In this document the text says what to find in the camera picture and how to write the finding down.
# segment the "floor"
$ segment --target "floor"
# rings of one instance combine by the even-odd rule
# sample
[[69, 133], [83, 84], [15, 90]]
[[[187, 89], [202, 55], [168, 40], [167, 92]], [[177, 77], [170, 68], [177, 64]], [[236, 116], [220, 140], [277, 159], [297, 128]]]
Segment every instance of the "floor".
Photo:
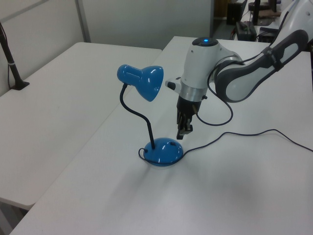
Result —
[[213, 38], [229, 40], [234, 28], [234, 25], [227, 25], [226, 20], [215, 19], [213, 21]]

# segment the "white wall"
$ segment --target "white wall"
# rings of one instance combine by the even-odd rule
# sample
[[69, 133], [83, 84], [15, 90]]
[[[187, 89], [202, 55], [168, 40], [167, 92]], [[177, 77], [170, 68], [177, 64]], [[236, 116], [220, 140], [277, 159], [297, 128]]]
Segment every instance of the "white wall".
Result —
[[91, 42], [164, 49], [210, 33], [214, 0], [83, 0]]
[[[7, 0], [0, 7], [1, 1]], [[22, 79], [83, 41], [75, 0], [48, 0], [2, 25]], [[0, 96], [7, 91], [7, 60], [0, 48]]]

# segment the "white table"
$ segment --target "white table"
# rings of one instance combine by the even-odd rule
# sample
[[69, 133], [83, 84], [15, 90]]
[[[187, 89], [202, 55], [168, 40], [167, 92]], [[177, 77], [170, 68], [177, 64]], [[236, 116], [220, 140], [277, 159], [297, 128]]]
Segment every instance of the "white table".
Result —
[[118, 66], [160, 53], [77, 43], [0, 97], [0, 201], [30, 209], [118, 105]]
[[[174, 37], [154, 62], [165, 79], [181, 75], [192, 38]], [[219, 40], [246, 59], [267, 44]], [[211, 94], [200, 115], [229, 117]], [[177, 94], [163, 87], [149, 103], [132, 89], [129, 106], [150, 118], [155, 138], [176, 136]], [[234, 119], [208, 127], [196, 118], [180, 141], [186, 151], [224, 131], [277, 128], [312, 148], [310, 55], [301, 53], [247, 100], [231, 104]], [[307, 235], [313, 231], [313, 154], [272, 133], [226, 136], [169, 167], [137, 156], [149, 141], [145, 122], [121, 105], [34, 205], [12, 235]]]

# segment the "black flexible arm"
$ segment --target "black flexible arm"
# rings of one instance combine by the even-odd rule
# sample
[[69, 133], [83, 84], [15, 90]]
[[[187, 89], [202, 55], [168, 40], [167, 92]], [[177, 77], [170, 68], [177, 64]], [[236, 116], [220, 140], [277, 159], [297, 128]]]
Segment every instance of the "black flexible arm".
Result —
[[140, 113], [138, 113], [138, 112], [136, 112], [136, 111], [130, 109], [130, 108], [124, 103], [123, 95], [124, 95], [124, 92], [125, 92], [126, 88], [127, 88], [127, 84], [124, 83], [123, 88], [122, 88], [122, 91], [121, 91], [121, 94], [120, 94], [120, 96], [119, 96], [119, 100], [120, 100], [122, 106], [123, 106], [128, 112], [130, 112], [130, 113], [132, 113], [132, 114], [135, 114], [135, 115], [141, 117], [142, 119], [144, 119], [144, 120], [147, 122], [148, 132], [149, 132], [149, 137], [150, 137], [150, 142], [151, 142], [151, 147], [152, 147], [152, 149], [155, 149], [156, 146], [155, 146], [155, 141], [154, 141], [154, 139], [153, 139], [152, 128], [151, 128], [151, 124], [150, 124], [150, 122], [149, 122], [149, 119], [147, 119], [144, 115], [142, 115], [142, 114], [140, 114]]
[[3, 49], [3, 52], [5, 54], [5, 57], [6, 57], [7, 61], [8, 61], [8, 65], [10, 66], [12, 74], [13, 74], [14, 79], [15, 79], [15, 86], [13, 87], [13, 89], [21, 90], [24, 87], [28, 86], [29, 83], [28, 82], [24, 82], [21, 79], [21, 77], [20, 77], [19, 71], [18, 71], [18, 69], [17, 69], [17, 67], [15, 65], [14, 60], [13, 60], [13, 57], [12, 57], [12, 54], [11, 54], [11, 51], [10, 51], [10, 48], [9, 48], [9, 45], [8, 45], [8, 41], [7, 41], [7, 38], [6, 38], [4, 29], [3, 29], [1, 23], [0, 23], [0, 43], [1, 43], [1, 46], [2, 46], [2, 49]]

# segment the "power cord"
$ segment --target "power cord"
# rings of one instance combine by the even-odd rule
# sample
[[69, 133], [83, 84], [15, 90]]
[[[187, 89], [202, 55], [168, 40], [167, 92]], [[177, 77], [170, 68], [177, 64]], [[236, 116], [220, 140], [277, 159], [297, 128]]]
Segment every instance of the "power cord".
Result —
[[[305, 148], [305, 149], [307, 149], [307, 150], [313, 152], [312, 149], [310, 149], [310, 148], [308, 148], [308, 147], [305, 147], [305, 146], [303, 146], [303, 145], [301, 145], [301, 144], [299, 144], [299, 143], [297, 143], [297, 142], [291, 140], [288, 136], [286, 136], [285, 134], [283, 134], [283, 133], [280, 132], [279, 130], [276, 130], [276, 129], [269, 129], [269, 130], [262, 131], [262, 132], [256, 133], [256, 134], [240, 134], [240, 133], [235, 133], [235, 132], [224, 132], [224, 133], [222, 133], [218, 138], [216, 138], [215, 140], [213, 140], [212, 142], [210, 142], [210, 143], [208, 143], [208, 144], [206, 144], [206, 145], [199, 146], [199, 147], [196, 147], [196, 148], [192, 148], [192, 149], [187, 150], [187, 151], [183, 154], [182, 158], [185, 157], [187, 153], [190, 153], [190, 152], [195, 151], [195, 150], [198, 150], [198, 149], [206, 148], [206, 147], [208, 147], [208, 146], [214, 144], [215, 142], [217, 142], [220, 138], [222, 138], [222, 137], [223, 137], [224, 135], [226, 135], [226, 134], [231, 134], [231, 135], [236, 135], [236, 136], [244, 136], [244, 137], [253, 137], [253, 136], [259, 136], [259, 135], [261, 135], [261, 134], [264, 134], [264, 133], [270, 132], [270, 131], [275, 131], [275, 132], [281, 134], [282, 136], [284, 136], [286, 139], [288, 139], [290, 142], [294, 143], [295, 145], [298, 145], [298, 146], [300, 146], [300, 147], [302, 147], [302, 148]], [[139, 149], [139, 151], [138, 151], [138, 155], [139, 155], [139, 157], [140, 157], [142, 160], [144, 160], [144, 161], [146, 161], [146, 162], [148, 162], [148, 163], [157, 163], [157, 162], [153, 162], [153, 161], [147, 160], [147, 159], [145, 159], [144, 157], [142, 157], [141, 154], [140, 154], [140, 151], [141, 151], [141, 150], [144, 150], [144, 151], [146, 151], [146, 150], [145, 150], [144, 148], [141, 148], [141, 149]]]
[[301, 145], [301, 144], [298, 144], [298, 143], [294, 142], [293, 140], [291, 140], [288, 136], [286, 136], [285, 134], [283, 134], [283, 133], [280, 132], [279, 130], [276, 130], [276, 129], [269, 129], [269, 130], [266, 130], [266, 131], [263, 131], [263, 132], [260, 132], [260, 133], [257, 133], [257, 134], [240, 134], [240, 133], [235, 133], [235, 132], [224, 132], [224, 133], [221, 134], [217, 139], [213, 140], [212, 142], [210, 142], [210, 143], [208, 143], [208, 144], [206, 144], [206, 145], [189, 149], [188, 151], [186, 151], [186, 152], [184, 153], [183, 157], [184, 157], [187, 153], [189, 153], [189, 152], [191, 152], [191, 151], [195, 151], [195, 150], [198, 150], [198, 149], [201, 149], [201, 148], [208, 147], [209, 145], [215, 143], [215, 142], [218, 141], [222, 136], [224, 136], [224, 135], [226, 135], [226, 134], [232, 134], [232, 135], [237, 135], [237, 136], [251, 137], [251, 136], [259, 136], [259, 135], [261, 135], [261, 134], [264, 134], [264, 133], [270, 132], [270, 131], [276, 131], [276, 132], [278, 132], [279, 134], [281, 134], [282, 136], [284, 136], [286, 139], [288, 139], [289, 141], [291, 141], [292, 143], [294, 143], [294, 144], [296, 144], [296, 145], [298, 145], [298, 146], [300, 146], [300, 147], [302, 147], [302, 148], [305, 148], [305, 149], [307, 149], [307, 150], [313, 152], [312, 149], [307, 148], [307, 147], [305, 147], [305, 146], [303, 146], [303, 145]]

